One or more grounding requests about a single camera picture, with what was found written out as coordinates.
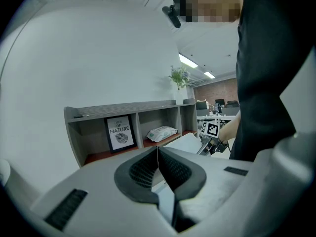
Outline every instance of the white table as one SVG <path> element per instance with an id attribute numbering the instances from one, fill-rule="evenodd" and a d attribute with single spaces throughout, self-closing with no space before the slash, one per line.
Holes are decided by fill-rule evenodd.
<path id="1" fill-rule="evenodd" d="M 235 116 L 222 116 L 222 115 L 211 115 L 211 116 L 198 116 L 198 120 L 204 120 L 204 119 L 214 119 L 214 122 L 216 125 L 219 125 L 221 120 L 233 120 Z"/>

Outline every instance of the fluorescent light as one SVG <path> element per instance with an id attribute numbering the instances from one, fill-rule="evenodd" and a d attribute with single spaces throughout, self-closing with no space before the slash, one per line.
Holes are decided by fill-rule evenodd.
<path id="1" fill-rule="evenodd" d="M 204 74 L 205 74 L 205 75 L 207 75 L 208 77 L 211 77 L 212 79 L 214 79 L 214 78 L 215 78 L 215 76 L 214 76 L 214 75 L 212 75 L 210 72 L 205 72 Z"/>
<path id="2" fill-rule="evenodd" d="M 198 65 L 194 63 L 193 61 L 190 61 L 188 58 L 184 57 L 183 55 L 179 54 L 180 61 L 184 64 L 187 64 L 191 68 L 196 68 Z"/>

